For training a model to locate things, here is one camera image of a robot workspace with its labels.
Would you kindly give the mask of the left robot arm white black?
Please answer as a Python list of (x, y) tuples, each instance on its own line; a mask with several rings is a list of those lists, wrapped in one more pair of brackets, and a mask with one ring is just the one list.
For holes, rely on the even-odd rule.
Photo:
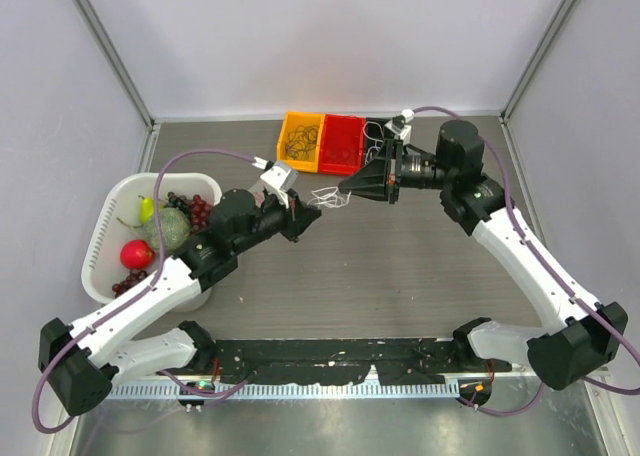
[(169, 368), (205, 373), (215, 344), (195, 322), (147, 340), (136, 335), (228, 276), (240, 254), (277, 234), (295, 242), (321, 214), (293, 190), (283, 198), (266, 193), (261, 202), (248, 190), (225, 192), (208, 225), (145, 280), (83, 318), (70, 324), (54, 318), (41, 328), (38, 384), (49, 385), (75, 417), (97, 407), (114, 386), (140, 376)]

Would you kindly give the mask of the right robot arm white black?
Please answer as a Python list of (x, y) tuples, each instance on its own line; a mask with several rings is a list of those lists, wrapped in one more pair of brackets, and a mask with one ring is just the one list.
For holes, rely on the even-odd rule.
[(409, 143), (393, 119), (376, 156), (339, 184), (350, 196), (395, 203), (403, 188), (439, 193), (446, 215), (507, 271), (540, 324), (523, 327), (477, 318), (454, 331), (451, 356), (465, 371), (496, 359), (531, 368), (562, 390), (610, 362), (628, 323), (617, 303), (602, 304), (576, 282), (526, 225), (508, 184), (483, 170), (485, 141), (465, 120), (445, 122), (436, 149)]

